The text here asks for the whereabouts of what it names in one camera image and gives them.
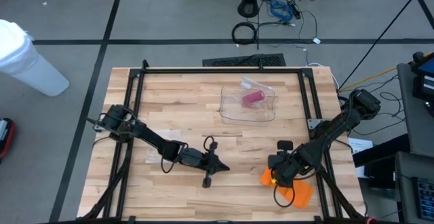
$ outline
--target orange object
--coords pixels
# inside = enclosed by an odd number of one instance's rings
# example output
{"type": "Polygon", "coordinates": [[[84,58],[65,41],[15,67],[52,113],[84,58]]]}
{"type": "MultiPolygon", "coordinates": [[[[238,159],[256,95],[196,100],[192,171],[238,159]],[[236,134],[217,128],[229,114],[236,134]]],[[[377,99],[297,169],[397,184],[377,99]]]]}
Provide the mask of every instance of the orange object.
{"type": "MultiPolygon", "coordinates": [[[[271,177],[271,170],[267,167],[265,169],[264,174],[262,174],[262,177],[260,178],[260,182],[263,185],[269,186],[269,187],[275,187],[276,184],[273,183],[273,179],[271,177]]],[[[295,180],[293,185],[294,191],[296,193],[296,198],[292,205],[299,207],[299,208],[306,208],[309,204],[309,201],[311,200],[312,194],[313,194],[313,187],[310,186],[308,183],[305,183],[301,180],[295,180]]],[[[287,187],[277,187],[278,192],[289,202],[292,201],[293,194],[292,190],[287,187]]]]}

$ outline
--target wooden tabletop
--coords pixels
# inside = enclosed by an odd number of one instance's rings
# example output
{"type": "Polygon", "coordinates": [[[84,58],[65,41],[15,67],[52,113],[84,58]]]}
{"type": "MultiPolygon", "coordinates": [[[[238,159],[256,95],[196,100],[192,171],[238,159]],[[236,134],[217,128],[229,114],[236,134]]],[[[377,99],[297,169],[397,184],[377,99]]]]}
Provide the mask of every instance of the wooden tabletop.
{"type": "MultiPolygon", "coordinates": [[[[313,70],[323,118],[332,119],[340,112],[332,74],[328,67],[315,67],[313,70]]],[[[113,69],[104,111],[111,105],[123,103],[129,71],[129,68],[113,69]]],[[[307,79],[305,83],[314,115],[307,79]]],[[[306,180],[315,187],[315,192],[305,209],[278,207],[273,200],[273,190],[259,182],[268,155],[277,151],[278,140],[291,140],[294,148],[308,141],[296,74],[146,74],[139,119],[162,137],[186,142],[199,150],[203,149],[206,136],[214,136],[218,142],[216,152],[231,170],[215,174],[212,186],[204,189],[201,187],[204,171],[177,164],[169,174],[164,174],[157,150],[136,139],[124,219],[135,215],[138,220],[157,221],[311,221],[314,215],[322,215],[315,177],[306,180]],[[241,77],[273,87],[276,93],[273,121],[263,126],[233,125],[222,121],[219,114],[221,88],[238,86],[241,77]]],[[[107,133],[97,134],[96,139],[104,136],[107,133]]],[[[346,136],[339,139],[347,142],[346,136]]],[[[77,216],[87,213],[104,192],[114,150],[115,143],[111,139],[95,145],[77,216]]],[[[337,185],[350,203],[364,213],[351,150],[333,143],[330,154],[337,185]]],[[[328,187],[325,190],[330,213],[334,215],[330,190],[328,187]]],[[[285,203],[280,196],[278,200],[285,203]]]]}

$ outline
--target red case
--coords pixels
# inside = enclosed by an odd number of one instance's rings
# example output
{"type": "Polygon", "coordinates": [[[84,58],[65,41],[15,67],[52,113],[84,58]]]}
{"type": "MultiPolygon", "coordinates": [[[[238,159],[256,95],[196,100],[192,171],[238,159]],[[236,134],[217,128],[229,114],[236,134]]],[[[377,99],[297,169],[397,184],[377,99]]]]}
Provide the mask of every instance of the red case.
{"type": "Polygon", "coordinates": [[[6,121],[6,135],[3,139],[0,140],[0,160],[5,157],[6,153],[9,151],[9,148],[12,144],[12,138],[14,137],[16,125],[15,122],[8,118],[0,119],[0,121],[6,121]]]}

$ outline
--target white container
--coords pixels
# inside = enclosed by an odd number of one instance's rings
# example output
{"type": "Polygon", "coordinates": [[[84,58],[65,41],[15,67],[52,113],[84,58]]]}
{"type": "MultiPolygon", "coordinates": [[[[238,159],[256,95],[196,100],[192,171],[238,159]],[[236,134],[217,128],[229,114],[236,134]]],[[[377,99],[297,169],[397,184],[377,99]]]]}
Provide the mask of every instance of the white container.
{"type": "Polygon", "coordinates": [[[47,96],[57,96],[69,81],[32,44],[16,23],[0,20],[0,71],[47,96]]]}

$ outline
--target black keyboard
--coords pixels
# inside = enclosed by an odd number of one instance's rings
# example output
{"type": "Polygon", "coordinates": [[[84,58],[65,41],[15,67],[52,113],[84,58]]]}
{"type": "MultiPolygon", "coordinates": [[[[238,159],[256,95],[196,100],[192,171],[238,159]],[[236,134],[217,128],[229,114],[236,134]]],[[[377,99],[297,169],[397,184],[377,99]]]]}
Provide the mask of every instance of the black keyboard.
{"type": "Polygon", "coordinates": [[[412,179],[419,218],[434,221],[434,180],[418,177],[412,179]]]}
{"type": "Polygon", "coordinates": [[[283,54],[264,54],[252,56],[240,56],[231,58],[212,58],[202,60],[204,67],[258,67],[259,63],[264,67],[285,67],[283,54]]]}

